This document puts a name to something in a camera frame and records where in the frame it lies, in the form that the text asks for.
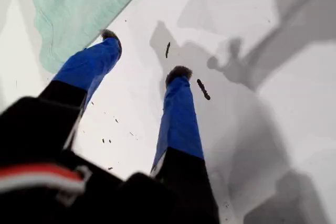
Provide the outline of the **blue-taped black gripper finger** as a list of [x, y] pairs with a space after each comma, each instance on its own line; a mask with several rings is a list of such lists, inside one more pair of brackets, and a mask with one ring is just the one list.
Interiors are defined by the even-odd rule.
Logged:
[[71, 56], [39, 95], [40, 99], [86, 110], [96, 89], [122, 55], [117, 35], [105, 29], [102, 42]]
[[174, 223], [219, 223], [209, 182], [190, 87], [191, 69], [174, 67], [166, 76], [151, 175], [176, 196]]

